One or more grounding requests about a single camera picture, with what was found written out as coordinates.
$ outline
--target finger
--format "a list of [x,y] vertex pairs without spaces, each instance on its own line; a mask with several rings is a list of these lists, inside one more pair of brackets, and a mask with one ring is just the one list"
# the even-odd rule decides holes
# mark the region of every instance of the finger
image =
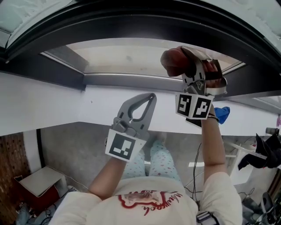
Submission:
[[209,88],[220,87],[220,82],[221,82],[221,79],[206,80],[206,87],[209,87]]
[[218,72],[218,69],[214,62],[210,62],[211,66],[214,68],[215,72]]
[[208,72],[207,66],[205,65],[205,61],[203,61],[203,69],[205,72]]
[[208,61],[204,62],[206,67],[207,67],[207,72],[215,72],[215,69],[213,68],[213,66],[211,65],[211,63],[209,63]]
[[180,47],[164,51],[160,62],[169,76],[179,76],[190,72],[191,62],[183,54]]

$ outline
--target polka dot pants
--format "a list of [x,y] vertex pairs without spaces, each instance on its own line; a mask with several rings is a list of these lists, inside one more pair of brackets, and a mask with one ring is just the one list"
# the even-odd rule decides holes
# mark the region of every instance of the polka dot pants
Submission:
[[[151,165],[149,176],[160,176],[175,179],[181,182],[175,168],[171,153],[160,142],[155,141],[150,149]],[[145,177],[144,151],[141,150],[132,162],[126,164],[121,179]]]

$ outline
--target wire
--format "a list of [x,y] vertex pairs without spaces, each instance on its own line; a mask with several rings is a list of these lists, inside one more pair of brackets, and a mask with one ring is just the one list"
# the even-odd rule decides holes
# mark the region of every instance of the wire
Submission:
[[238,194],[245,194],[246,196],[250,196],[251,194],[253,194],[255,188],[252,188],[249,194],[246,194],[245,192],[239,192]]
[[45,219],[42,220],[42,222],[40,223],[40,225],[45,225],[46,223],[49,223],[51,221],[51,218],[53,218],[52,216],[51,217],[46,217]]
[[[199,174],[197,174],[196,176],[195,176],[195,178],[197,178],[200,174],[202,174],[202,173],[204,173],[204,171],[202,171],[201,173],[199,173]],[[187,185],[185,185],[184,187],[187,187],[187,186],[189,186],[191,183],[193,182],[193,179],[192,179],[192,181],[190,181]]]
[[[184,187],[184,188],[186,188],[190,193],[193,193],[191,190],[189,190],[187,187]],[[203,192],[203,191],[200,191],[200,192],[196,192],[196,193],[201,193],[201,192]]]
[[196,169],[196,165],[197,165],[197,160],[198,160],[198,156],[199,156],[199,149],[200,149],[201,144],[202,144],[202,143],[200,143],[200,145],[199,145],[199,147],[198,147],[197,154],[196,154],[196,158],[195,158],[195,163],[194,163],[194,167],[193,167],[193,193],[192,193],[192,198],[193,198],[193,195],[195,195],[195,201],[196,201],[196,203],[197,203],[198,201],[197,201],[197,196],[196,196],[195,169]]
[[88,189],[84,184],[79,183],[78,181],[74,180],[72,177],[70,177],[70,176],[68,176],[68,175],[65,175],[63,172],[60,172],[60,171],[58,171],[58,170],[56,170],[55,168],[50,167],[50,166],[47,166],[47,167],[49,167],[49,168],[51,168],[51,169],[53,169],[53,170],[55,170],[55,171],[57,171],[57,172],[63,174],[64,176],[66,176],[66,177],[72,179],[73,181],[75,181],[77,184],[80,184],[80,185],[82,185],[84,188]]

